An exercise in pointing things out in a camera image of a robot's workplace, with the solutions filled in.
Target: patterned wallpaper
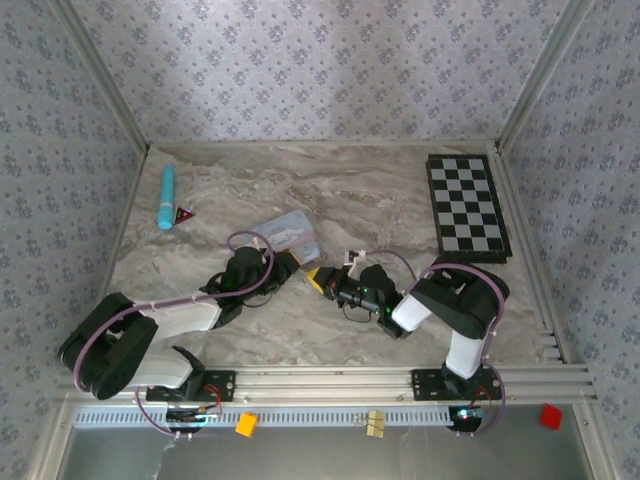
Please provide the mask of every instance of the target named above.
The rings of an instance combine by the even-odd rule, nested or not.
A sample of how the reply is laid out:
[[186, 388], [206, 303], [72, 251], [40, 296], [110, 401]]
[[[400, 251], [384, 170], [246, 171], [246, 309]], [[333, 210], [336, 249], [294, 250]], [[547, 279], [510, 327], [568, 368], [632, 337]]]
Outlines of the patterned wallpaper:
[[640, 7], [597, 0], [509, 158], [567, 335], [640, 478]]
[[0, 1], [0, 478], [21, 478], [138, 156], [46, 2]]
[[566, 0], [74, 0], [151, 143], [495, 138]]

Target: chessboard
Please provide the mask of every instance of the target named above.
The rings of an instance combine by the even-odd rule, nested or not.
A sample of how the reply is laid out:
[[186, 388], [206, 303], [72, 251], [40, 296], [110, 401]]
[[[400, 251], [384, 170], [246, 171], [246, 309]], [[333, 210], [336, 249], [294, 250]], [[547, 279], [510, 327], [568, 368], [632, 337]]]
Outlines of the chessboard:
[[511, 246], [487, 157], [429, 155], [427, 175], [440, 253], [449, 261], [506, 263]]

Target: teal tube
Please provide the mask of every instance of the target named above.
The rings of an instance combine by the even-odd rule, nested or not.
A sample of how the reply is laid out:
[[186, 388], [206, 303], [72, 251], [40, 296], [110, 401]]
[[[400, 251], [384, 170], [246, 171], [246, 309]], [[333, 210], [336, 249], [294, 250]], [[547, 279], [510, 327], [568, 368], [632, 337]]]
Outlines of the teal tube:
[[175, 221], [175, 208], [173, 204], [173, 188], [175, 173], [173, 165], [169, 164], [164, 168], [162, 174], [162, 191], [160, 193], [160, 208], [158, 208], [158, 227], [162, 230], [169, 230]]

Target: wall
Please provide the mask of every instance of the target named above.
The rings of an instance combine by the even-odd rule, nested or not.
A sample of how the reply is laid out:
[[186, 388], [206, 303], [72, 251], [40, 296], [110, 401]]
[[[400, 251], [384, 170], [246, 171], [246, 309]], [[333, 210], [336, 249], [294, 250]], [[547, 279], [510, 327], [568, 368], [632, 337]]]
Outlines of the wall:
[[640, 478], [640, 9], [596, 1], [509, 152], [624, 468]]
[[495, 138], [565, 0], [74, 0], [151, 143]]
[[0, 478], [20, 478], [56, 352], [96, 300], [139, 156], [46, 2], [0, 1]]

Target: ventilation grille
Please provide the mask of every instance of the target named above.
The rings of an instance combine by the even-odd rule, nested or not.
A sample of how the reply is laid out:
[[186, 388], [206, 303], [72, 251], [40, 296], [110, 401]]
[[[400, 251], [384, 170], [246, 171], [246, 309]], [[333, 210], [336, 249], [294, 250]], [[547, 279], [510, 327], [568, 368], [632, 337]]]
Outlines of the ventilation grille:
[[[353, 427], [364, 425], [369, 411], [373, 409], [385, 414], [386, 426], [449, 426], [453, 424], [447, 407], [227, 407], [221, 415], [207, 417], [206, 426], [235, 427], [244, 412], [251, 412], [258, 416], [258, 424], [261, 427]], [[147, 409], [151, 418], [163, 425], [165, 411], [162, 407]], [[135, 407], [82, 407], [76, 414], [75, 426], [81, 428], [138, 427], [146, 423], [147, 420]]]

